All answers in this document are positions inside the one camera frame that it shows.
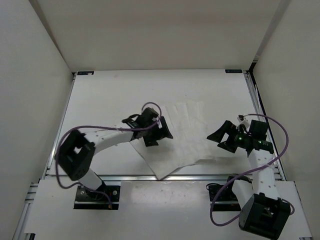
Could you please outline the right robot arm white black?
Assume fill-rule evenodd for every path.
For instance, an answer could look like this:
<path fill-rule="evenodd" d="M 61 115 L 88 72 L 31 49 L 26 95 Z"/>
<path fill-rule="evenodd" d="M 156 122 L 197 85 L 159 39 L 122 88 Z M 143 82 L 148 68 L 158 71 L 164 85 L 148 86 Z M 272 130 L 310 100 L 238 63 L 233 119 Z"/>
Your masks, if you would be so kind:
<path fill-rule="evenodd" d="M 213 195 L 213 209 L 221 195 L 236 200 L 240 213 L 233 219 L 242 231 L 270 240 L 277 240 L 294 207 L 281 198 L 272 168 L 275 160 L 273 144 L 267 140 L 268 124 L 263 121 L 247 122 L 239 118 L 239 125 L 227 120 L 207 139 L 230 153 L 244 149 L 251 169 L 228 178 L 225 185 Z"/>

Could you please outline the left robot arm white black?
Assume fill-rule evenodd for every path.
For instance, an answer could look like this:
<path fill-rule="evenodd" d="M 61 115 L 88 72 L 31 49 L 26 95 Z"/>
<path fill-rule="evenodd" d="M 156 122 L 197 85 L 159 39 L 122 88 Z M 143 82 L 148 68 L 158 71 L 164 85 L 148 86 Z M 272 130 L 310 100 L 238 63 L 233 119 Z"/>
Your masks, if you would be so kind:
<path fill-rule="evenodd" d="M 62 168 L 70 180 L 82 186 L 93 200 L 106 194 L 104 181 L 91 169 L 93 157 L 99 152 L 122 143 L 142 139 L 146 147 L 158 146 L 162 139 L 172 139 L 165 117 L 151 107 L 121 121 L 122 127 L 99 127 L 84 133 L 71 129 L 55 154 L 55 168 Z"/>

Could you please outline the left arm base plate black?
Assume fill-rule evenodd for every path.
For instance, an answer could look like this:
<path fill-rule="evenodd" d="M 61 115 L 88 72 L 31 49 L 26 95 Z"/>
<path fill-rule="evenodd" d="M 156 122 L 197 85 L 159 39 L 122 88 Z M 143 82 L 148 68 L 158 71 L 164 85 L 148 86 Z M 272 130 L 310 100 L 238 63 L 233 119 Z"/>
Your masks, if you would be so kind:
<path fill-rule="evenodd" d="M 75 194 L 73 208 L 75 210 L 118 210 L 120 202 L 120 185 L 106 185 L 103 190 L 111 200 L 100 193 L 90 192 L 83 186 L 78 186 Z"/>

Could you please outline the white pleated skirt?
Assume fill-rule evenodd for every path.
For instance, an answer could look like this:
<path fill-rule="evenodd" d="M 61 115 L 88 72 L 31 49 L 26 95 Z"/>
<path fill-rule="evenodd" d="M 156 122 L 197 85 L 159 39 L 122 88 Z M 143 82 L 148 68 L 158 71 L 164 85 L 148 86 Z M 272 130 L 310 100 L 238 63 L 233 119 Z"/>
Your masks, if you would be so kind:
<path fill-rule="evenodd" d="M 142 139 L 130 143 L 158 180 L 197 163 L 233 164 L 247 158 L 243 149 L 231 153 L 207 139 L 209 133 L 204 108 L 205 104 L 201 101 L 164 105 L 161 107 L 162 116 L 173 139 L 164 138 L 157 146 L 151 147 L 146 147 Z"/>

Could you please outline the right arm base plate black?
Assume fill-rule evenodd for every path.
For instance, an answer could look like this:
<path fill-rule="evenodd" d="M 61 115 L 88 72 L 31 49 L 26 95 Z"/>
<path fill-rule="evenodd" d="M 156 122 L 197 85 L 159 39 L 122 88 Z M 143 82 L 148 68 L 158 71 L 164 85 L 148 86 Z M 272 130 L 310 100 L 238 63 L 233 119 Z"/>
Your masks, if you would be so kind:
<path fill-rule="evenodd" d="M 218 191 L 223 187 L 222 184 L 211 182 L 208 183 L 206 189 L 209 192 L 209 200 L 212 203 Z M 218 196 L 211 212 L 240 212 L 241 208 L 236 195 L 232 191 L 233 183 L 228 185 Z"/>

